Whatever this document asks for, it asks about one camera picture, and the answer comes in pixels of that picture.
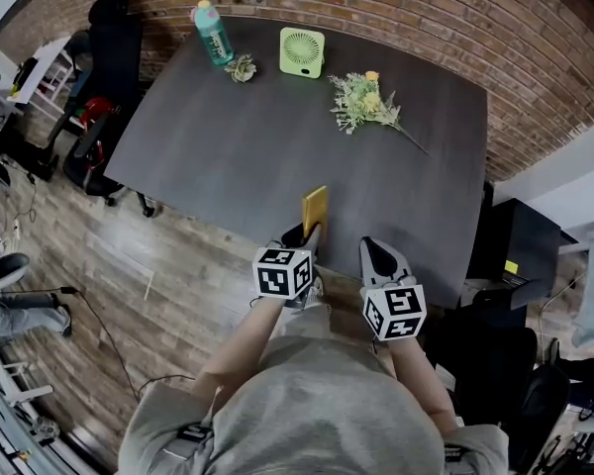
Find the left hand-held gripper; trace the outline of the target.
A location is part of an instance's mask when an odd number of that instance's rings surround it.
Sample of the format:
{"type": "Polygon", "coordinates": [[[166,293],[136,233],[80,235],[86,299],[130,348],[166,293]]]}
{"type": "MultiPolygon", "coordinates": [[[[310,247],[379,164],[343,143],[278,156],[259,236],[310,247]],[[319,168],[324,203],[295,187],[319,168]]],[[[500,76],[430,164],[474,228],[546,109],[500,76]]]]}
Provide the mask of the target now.
{"type": "Polygon", "coordinates": [[[302,223],[260,247],[252,269],[259,297],[283,300],[285,308],[304,310],[323,303],[323,282],[315,268],[322,225],[305,236],[302,223]]]}

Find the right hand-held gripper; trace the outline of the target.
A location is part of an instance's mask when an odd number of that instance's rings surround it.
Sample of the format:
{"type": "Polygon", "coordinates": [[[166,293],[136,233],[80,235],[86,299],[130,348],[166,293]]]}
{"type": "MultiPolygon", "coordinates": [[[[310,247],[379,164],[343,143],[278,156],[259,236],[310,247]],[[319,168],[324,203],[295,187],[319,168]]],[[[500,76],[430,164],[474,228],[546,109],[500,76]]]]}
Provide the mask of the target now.
{"type": "Polygon", "coordinates": [[[406,257],[379,239],[359,243],[362,314],[380,341],[415,337],[427,316],[424,288],[406,257]]]}

